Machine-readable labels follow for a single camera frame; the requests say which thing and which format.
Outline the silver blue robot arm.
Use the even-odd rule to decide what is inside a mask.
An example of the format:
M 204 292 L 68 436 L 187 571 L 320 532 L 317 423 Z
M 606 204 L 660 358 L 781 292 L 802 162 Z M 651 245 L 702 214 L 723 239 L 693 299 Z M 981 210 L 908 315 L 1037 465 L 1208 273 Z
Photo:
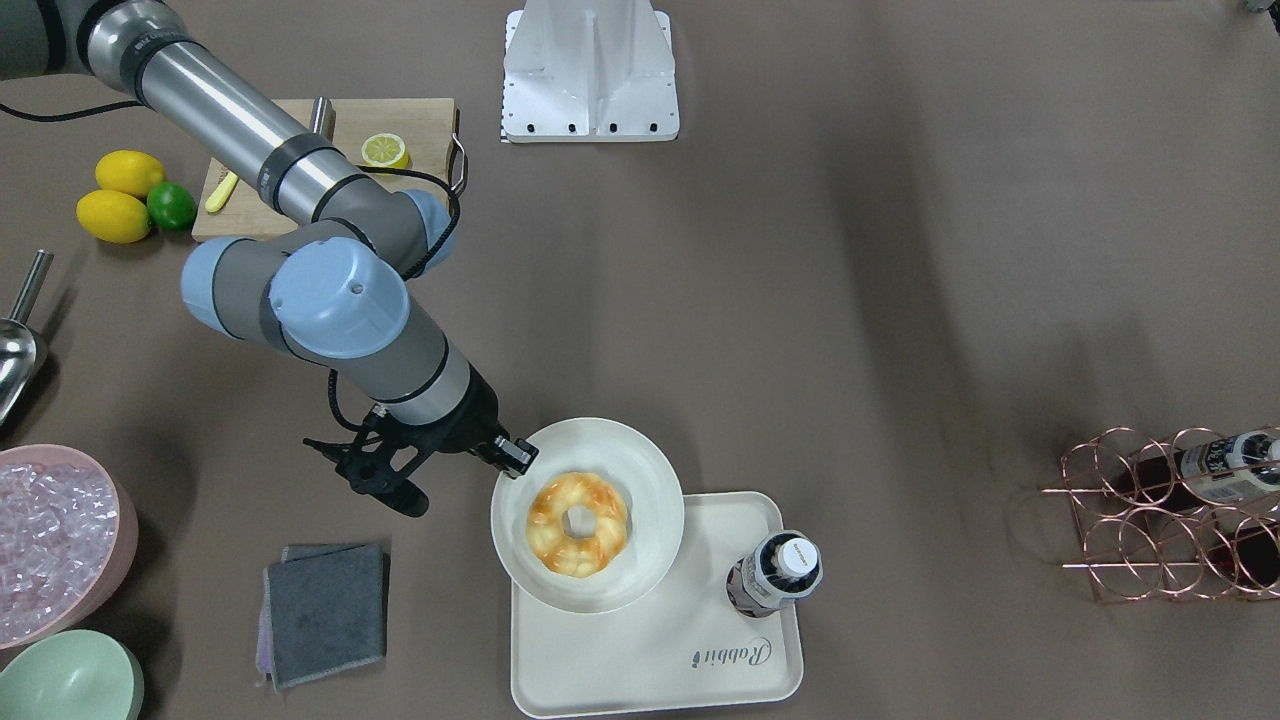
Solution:
M 456 202 L 389 191 L 215 58 L 163 1 L 5 1 L 3 78 L 92 76 L 165 117 L 296 228 L 202 242 L 192 316 L 346 377 L 372 401 L 346 442 L 314 441 L 351 488 L 417 518 L 434 454 L 521 477 L 538 451 L 500 424 L 493 388 L 410 295 L 444 251 Z

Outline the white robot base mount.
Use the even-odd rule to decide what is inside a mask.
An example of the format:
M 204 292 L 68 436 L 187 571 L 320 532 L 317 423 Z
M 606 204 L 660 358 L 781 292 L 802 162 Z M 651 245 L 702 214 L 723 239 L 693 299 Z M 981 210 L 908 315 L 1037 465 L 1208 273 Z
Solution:
M 503 72 L 507 143 L 680 135 L 672 23 L 649 1 L 527 1 L 506 17 Z

